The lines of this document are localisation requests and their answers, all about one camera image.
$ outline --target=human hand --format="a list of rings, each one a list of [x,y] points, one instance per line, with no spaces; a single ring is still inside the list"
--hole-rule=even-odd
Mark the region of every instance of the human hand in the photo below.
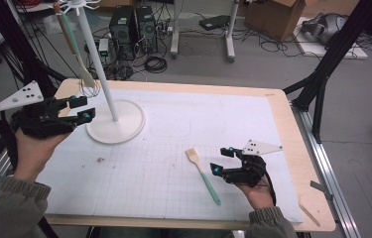
[[[25,135],[21,129],[18,129],[15,134],[18,144],[18,167],[13,178],[35,182],[53,155],[56,146],[68,135],[69,133],[47,139],[36,139]]]
[[[263,176],[260,180],[260,185],[254,187],[248,185],[236,185],[242,190],[242,192],[244,192],[244,195],[247,197],[254,210],[274,206],[269,187],[263,184],[266,180],[266,176]]]

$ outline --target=gray sleeve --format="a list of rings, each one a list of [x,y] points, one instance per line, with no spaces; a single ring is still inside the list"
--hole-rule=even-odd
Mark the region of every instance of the gray sleeve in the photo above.
[[[0,237],[34,237],[51,188],[5,178],[0,184]]]
[[[246,238],[297,238],[297,233],[278,206],[250,212],[250,228]]]

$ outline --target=computer tower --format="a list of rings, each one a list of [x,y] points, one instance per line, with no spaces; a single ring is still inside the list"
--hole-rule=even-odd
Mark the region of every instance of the computer tower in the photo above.
[[[138,42],[134,8],[130,5],[115,6],[109,23],[112,41],[118,60],[133,60],[134,46]]]
[[[139,41],[142,52],[155,53],[158,51],[156,21],[150,6],[136,8]]]

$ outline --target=round white base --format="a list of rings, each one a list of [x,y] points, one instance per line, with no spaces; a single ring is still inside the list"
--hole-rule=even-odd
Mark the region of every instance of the round white base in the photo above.
[[[89,135],[96,141],[107,144],[121,144],[137,136],[145,126],[143,109],[132,101],[114,101],[118,121],[112,119],[108,104],[95,108],[95,118],[86,124]]]

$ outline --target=gray floor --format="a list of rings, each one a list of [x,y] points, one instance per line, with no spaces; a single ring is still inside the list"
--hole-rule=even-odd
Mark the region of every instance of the gray floor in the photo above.
[[[99,29],[105,23],[100,21],[94,28]],[[79,31],[75,33],[82,39]],[[50,40],[76,68],[62,35],[52,35]],[[266,52],[258,45],[256,37],[245,42],[234,41],[234,63],[229,63],[225,57],[223,39],[183,35],[180,40],[177,59],[167,55],[167,71],[145,72],[148,81],[285,88],[310,75],[318,64],[316,58],[287,58],[280,52]],[[299,53],[295,44],[287,46],[288,55]],[[361,236],[372,237],[372,51],[366,53],[368,60],[345,59],[332,75],[325,95],[321,138]],[[72,75],[50,47],[46,47],[46,54],[51,58],[52,67]],[[145,77],[137,73],[131,79],[143,81]],[[10,70],[1,63],[0,100],[15,90]],[[62,237],[82,237],[85,228],[58,227],[58,232]],[[312,235],[343,237],[339,228],[333,233]]]

